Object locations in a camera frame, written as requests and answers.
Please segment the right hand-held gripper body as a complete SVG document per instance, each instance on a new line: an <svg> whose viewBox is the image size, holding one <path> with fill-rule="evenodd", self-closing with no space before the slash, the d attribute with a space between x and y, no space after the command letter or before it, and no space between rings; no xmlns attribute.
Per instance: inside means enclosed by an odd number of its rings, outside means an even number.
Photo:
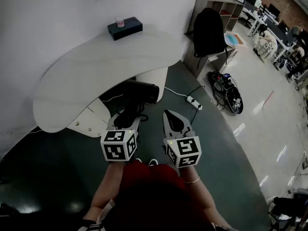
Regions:
<svg viewBox="0 0 308 231"><path fill-rule="evenodd" d="M166 132L165 154L176 168L195 166L202 154L199 137L192 130Z"/></svg>

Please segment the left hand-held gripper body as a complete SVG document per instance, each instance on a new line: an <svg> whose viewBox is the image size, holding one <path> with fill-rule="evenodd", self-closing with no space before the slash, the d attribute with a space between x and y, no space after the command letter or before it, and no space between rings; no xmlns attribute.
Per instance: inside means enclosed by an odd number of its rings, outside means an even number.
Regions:
<svg viewBox="0 0 308 231"><path fill-rule="evenodd" d="M101 147L106 161L127 162L137 149L138 132L131 130L106 130L101 136Z"/></svg>

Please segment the black hair dryer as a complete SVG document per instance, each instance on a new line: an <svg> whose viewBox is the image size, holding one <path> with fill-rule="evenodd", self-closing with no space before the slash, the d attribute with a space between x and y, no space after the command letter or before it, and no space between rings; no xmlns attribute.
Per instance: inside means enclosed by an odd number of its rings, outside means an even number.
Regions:
<svg viewBox="0 0 308 231"><path fill-rule="evenodd" d="M129 128L135 119L141 122L147 121L149 117L143 114L145 104L156 104L159 96L159 87L155 84L127 80L123 87L123 96L127 101L122 111L116 110L118 117L115 118L113 126L117 129Z"/></svg>

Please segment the person's right forearm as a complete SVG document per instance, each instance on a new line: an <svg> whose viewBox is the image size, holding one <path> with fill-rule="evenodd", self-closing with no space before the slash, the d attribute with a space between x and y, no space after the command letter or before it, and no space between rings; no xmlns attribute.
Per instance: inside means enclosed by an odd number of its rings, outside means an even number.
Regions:
<svg viewBox="0 0 308 231"><path fill-rule="evenodd" d="M202 210L206 219L217 226L231 228L218 212L212 195L201 181L194 166L180 168L179 172L188 195Z"/></svg>

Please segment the person's left forearm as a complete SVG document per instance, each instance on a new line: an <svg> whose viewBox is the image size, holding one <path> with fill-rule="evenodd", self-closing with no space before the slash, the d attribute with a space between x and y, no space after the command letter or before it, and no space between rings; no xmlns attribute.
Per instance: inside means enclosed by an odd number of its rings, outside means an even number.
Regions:
<svg viewBox="0 0 308 231"><path fill-rule="evenodd" d="M96 221L109 201L116 198L125 165L124 162L112 162L108 165L103 180L94 194L90 208L83 219Z"/></svg>

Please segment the white power strip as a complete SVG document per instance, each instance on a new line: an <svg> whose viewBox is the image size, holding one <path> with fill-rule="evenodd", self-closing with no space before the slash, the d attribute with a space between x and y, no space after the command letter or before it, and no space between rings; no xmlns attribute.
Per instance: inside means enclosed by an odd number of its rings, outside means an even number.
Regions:
<svg viewBox="0 0 308 231"><path fill-rule="evenodd" d="M194 106L197 110L202 110L203 106L192 96L187 96L186 101L190 103L192 106Z"/></svg>

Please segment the black tray of electronics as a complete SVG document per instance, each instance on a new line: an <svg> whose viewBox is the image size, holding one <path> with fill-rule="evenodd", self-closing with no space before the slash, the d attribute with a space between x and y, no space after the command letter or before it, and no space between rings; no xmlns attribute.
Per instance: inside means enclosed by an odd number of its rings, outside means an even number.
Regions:
<svg viewBox="0 0 308 231"><path fill-rule="evenodd" d="M222 106L222 109L227 109L233 114L241 114L244 109L243 100L231 75L212 71L207 73L207 78L217 105Z"/></svg>

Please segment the person's red clothing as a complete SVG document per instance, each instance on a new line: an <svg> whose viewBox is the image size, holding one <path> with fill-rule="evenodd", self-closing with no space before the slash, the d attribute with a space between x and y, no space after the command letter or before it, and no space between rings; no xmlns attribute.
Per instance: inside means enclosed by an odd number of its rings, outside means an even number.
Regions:
<svg viewBox="0 0 308 231"><path fill-rule="evenodd" d="M124 167L115 206L103 227L106 231L215 231L173 168L137 160Z"/></svg>

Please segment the grey wooden shelf unit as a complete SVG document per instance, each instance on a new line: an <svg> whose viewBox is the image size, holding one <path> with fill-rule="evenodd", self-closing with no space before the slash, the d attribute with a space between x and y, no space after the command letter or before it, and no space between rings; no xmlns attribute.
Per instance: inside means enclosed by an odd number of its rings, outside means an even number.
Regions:
<svg viewBox="0 0 308 231"><path fill-rule="evenodd" d="M188 30L184 33L189 44L183 59L184 65L198 77L210 63L222 72L237 50L225 38L231 33L244 4L236 0L196 0Z"/></svg>

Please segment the dark blue box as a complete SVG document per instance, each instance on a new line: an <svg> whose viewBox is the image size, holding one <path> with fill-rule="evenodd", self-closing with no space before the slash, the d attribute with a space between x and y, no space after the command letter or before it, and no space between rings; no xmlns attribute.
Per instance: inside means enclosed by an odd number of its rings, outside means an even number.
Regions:
<svg viewBox="0 0 308 231"><path fill-rule="evenodd" d="M112 39L116 41L143 31L143 24L136 17L130 17L123 20L122 27L118 27L117 23L113 23L108 25L107 29Z"/></svg>

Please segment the black backpack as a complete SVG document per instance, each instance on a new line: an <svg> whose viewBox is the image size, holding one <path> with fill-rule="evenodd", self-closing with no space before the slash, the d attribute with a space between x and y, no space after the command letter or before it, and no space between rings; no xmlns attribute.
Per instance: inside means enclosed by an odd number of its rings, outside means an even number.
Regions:
<svg viewBox="0 0 308 231"><path fill-rule="evenodd" d="M191 72L195 72L205 64L209 55L228 53L221 16L212 8L204 8L198 13L192 31L186 35L190 42L184 64Z"/></svg>

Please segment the blue and orange painting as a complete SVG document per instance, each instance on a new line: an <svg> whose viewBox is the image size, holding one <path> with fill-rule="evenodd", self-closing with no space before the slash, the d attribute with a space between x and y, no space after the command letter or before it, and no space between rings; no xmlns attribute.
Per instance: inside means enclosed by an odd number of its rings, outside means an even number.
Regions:
<svg viewBox="0 0 308 231"><path fill-rule="evenodd" d="M226 44L234 49L247 47L247 43L237 33L226 31L224 33L224 39Z"/></svg>

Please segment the white office desk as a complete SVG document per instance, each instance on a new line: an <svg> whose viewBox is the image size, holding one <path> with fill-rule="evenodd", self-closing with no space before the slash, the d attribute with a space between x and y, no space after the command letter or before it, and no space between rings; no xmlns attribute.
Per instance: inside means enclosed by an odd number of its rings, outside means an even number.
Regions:
<svg viewBox="0 0 308 231"><path fill-rule="evenodd" d="M252 23L251 28L246 34L248 37L254 35L261 25L266 25L268 31L275 37L276 41L282 46L282 51L277 54L273 62L276 62L282 55L288 53L296 44L296 36L287 36L283 33L278 26L271 20L270 16L265 14L265 19L261 15L257 14L257 11L254 9L253 5L245 2L243 12L247 13L255 21Z"/></svg>

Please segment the black computer monitor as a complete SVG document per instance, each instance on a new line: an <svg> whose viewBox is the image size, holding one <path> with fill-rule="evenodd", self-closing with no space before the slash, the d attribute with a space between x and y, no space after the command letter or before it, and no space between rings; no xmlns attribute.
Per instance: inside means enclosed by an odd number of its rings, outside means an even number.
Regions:
<svg viewBox="0 0 308 231"><path fill-rule="evenodd" d="M273 4L269 5L268 11L275 17L279 17L280 15L280 11Z"/></svg>

